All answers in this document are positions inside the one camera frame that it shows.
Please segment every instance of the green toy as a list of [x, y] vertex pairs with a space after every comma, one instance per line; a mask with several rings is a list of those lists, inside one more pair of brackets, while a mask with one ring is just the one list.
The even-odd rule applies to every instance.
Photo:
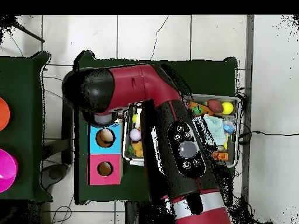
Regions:
[[196, 106], [196, 107], [192, 107], [192, 113], [195, 115], [195, 116], [199, 116], [203, 113], [203, 109], [199, 106]]
[[131, 155], [134, 155], [134, 149], [133, 149], [132, 145], [130, 145], [128, 147], [128, 153], [131, 154]]

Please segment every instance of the yellow ball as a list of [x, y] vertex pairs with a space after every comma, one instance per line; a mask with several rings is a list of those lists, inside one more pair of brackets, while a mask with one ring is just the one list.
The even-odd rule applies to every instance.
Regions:
[[137, 114], [134, 114], [133, 117], [132, 117], [133, 123], [136, 123], [136, 120], [137, 120]]
[[223, 106], [222, 114], [228, 115], [231, 114], [232, 111], [234, 110], [234, 106], [230, 102], [223, 102], [222, 106]]

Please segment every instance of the orange disc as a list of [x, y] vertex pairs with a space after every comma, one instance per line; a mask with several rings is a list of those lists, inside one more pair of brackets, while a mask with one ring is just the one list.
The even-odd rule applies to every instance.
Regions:
[[2, 131], [8, 124], [11, 117], [11, 112], [4, 99], [0, 98], [0, 131]]

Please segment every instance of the pink box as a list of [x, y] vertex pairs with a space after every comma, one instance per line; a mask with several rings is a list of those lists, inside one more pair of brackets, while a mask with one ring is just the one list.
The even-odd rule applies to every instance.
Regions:
[[[112, 165], [113, 171], [110, 175], [104, 177], [98, 172], [98, 165], [102, 162], [108, 162]], [[121, 154], [116, 155], [93, 155], [90, 154], [90, 185], [118, 185], [123, 176], [123, 160]]]

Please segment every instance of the red robot arm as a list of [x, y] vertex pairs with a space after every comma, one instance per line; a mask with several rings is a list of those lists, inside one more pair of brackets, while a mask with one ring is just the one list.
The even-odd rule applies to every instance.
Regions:
[[[101, 120], [107, 121], [107, 116], [132, 103], [153, 101], [152, 119], [168, 190], [164, 199], [171, 202], [176, 223], [231, 224], [217, 185], [200, 189], [198, 179], [208, 168], [207, 159], [178, 89], [160, 66], [126, 65], [70, 72], [62, 82], [62, 92], [82, 112], [89, 112], [91, 119], [87, 122], [99, 126], [104, 124]], [[146, 164], [149, 157], [144, 153]]]

